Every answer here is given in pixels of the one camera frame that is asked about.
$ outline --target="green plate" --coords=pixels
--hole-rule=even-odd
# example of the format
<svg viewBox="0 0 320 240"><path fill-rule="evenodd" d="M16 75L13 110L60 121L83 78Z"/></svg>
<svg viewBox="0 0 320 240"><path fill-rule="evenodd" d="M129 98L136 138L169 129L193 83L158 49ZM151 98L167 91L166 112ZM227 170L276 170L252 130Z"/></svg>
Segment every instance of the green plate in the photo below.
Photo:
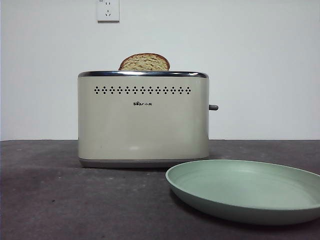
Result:
<svg viewBox="0 0 320 240"><path fill-rule="evenodd" d="M320 176L301 169L244 160L200 160L165 174L184 202L218 218L289 225L320 217Z"/></svg>

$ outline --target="toaster base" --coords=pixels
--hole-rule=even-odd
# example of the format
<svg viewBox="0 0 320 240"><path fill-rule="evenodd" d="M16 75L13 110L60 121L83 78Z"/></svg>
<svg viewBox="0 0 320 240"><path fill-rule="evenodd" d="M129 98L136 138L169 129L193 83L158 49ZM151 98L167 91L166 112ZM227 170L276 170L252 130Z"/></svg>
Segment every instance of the toaster base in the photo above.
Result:
<svg viewBox="0 0 320 240"><path fill-rule="evenodd" d="M196 159L137 159L137 160L87 160L79 158L84 168L171 168L186 162L207 160L208 157Z"/></svg>

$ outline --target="chrome trim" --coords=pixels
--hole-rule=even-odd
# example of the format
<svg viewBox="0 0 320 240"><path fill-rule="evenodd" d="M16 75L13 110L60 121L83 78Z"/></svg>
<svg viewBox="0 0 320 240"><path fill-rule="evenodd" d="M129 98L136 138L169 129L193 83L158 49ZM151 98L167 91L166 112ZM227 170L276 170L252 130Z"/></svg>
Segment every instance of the chrome trim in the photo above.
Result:
<svg viewBox="0 0 320 240"><path fill-rule="evenodd" d="M84 71L78 75L81 77L196 77L206 78L203 72L194 71Z"/></svg>

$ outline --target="toaster handle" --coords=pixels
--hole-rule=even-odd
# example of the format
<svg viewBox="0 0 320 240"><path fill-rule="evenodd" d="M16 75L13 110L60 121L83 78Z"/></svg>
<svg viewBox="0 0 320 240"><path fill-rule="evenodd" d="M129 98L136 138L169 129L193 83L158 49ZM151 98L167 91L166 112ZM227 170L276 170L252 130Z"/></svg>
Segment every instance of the toaster handle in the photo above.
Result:
<svg viewBox="0 0 320 240"><path fill-rule="evenodd" d="M217 111L219 109L218 105L209 105L209 110Z"/></svg>

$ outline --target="dark countertop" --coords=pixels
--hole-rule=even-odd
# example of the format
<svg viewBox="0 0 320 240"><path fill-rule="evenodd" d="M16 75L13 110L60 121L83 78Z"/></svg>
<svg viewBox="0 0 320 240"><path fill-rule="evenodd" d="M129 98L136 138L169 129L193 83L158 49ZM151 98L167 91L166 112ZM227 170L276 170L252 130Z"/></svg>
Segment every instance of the dark countertop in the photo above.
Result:
<svg viewBox="0 0 320 240"><path fill-rule="evenodd" d="M320 140L210 140L212 159L320 174ZM1 142L3 240L319 240L320 218L256 226L199 212L170 190L167 169L82 168L76 140Z"/></svg>

